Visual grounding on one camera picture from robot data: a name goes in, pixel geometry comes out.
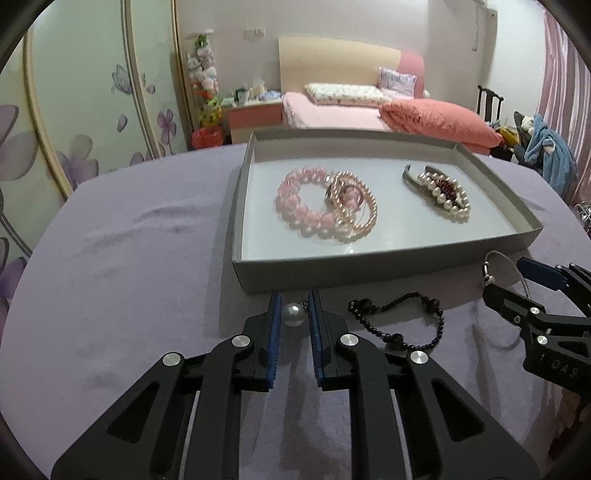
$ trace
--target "gray tray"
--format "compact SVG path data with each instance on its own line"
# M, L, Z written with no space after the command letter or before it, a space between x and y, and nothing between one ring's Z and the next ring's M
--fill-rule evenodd
M467 222L452 222L402 180L431 164L470 197ZM378 221L355 242L310 236L276 211L277 187L293 168L349 170L372 190ZM324 192L300 196L323 211ZM232 262L249 293L389 280L472 263L492 250L527 248L542 224L477 156L453 142L364 130L272 130L251 136L234 205Z

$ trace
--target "purple flower painting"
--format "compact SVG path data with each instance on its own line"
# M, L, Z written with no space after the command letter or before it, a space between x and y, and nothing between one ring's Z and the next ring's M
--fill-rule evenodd
M112 76L115 88L126 95L131 95L131 81L127 69L117 64L117 68L112 73Z
M142 74L142 85L146 89L146 92L148 92L150 94L156 93L156 87L154 85L148 85L146 87L146 74L145 73Z
M99 174L99 163L94 158L88 158L91 150L92 140L86 135L76 135L70 142L67 157L62 152L56 152L72 190Z
M173 153L173 148L170 145L170 137L174 137L177 134L177 124L173 122L173 116L173 111L169 108L166 110L166 115L160 112L156 120L158 126L162 129L160 143L162 145L168 145L171 154Z
M2 338L8 309L10 308L8 300L14 297L14 292L27 264L27 260L18 257L7 265L8 248L8 239L0 237L0 255L2 258L2 264L0 265L0 339Z
M127 117L125 115L121 115L119 117L119 121L117 122L117 131L121 133L126 125L127 125Z
M23 178L35 162L38 142L35 132L26 131L8 138L17 122L16 105L0 105L0 181ZM4 195L0 190L0 224L6 229L15 244L28 257L33 253L22 240L4 214Z
M140 152L136 152L131 157L131 161L129 162L129 166L137 165L138 163L143 163L145 161L152 160L152 155L150 152L146 152L146 156L144 157Z

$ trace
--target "blue clothing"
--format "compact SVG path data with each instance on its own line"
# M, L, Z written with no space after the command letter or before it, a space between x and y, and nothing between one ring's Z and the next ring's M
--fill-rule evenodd
M554 147L552 153L544 152L544 167L540 174L563 197L572 181L579 179L573 154L562 137L551 130L541 115L534 117L534 134L525 152L525 163L533 166L544 147Z

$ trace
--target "floral pillow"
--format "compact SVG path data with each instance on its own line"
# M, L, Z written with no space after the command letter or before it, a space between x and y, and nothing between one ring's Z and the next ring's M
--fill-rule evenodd
M410 73L400 73L386 67L378 68L379 88L391 98L411 97L414 98L414 85L417 83L417 76Z
M390 97L373 85L342 83L309 83L308 95L316 105L370 106L377 108L390 102Z

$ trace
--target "pink bedsheet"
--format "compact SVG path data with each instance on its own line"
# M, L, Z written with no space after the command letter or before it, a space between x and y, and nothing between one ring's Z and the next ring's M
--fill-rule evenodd
M392 129L382 120L377 108L341 105L315 105L305 93L287 92L283 96L284 120L292 128ZM465 144L468 150L489 155L490 149Z

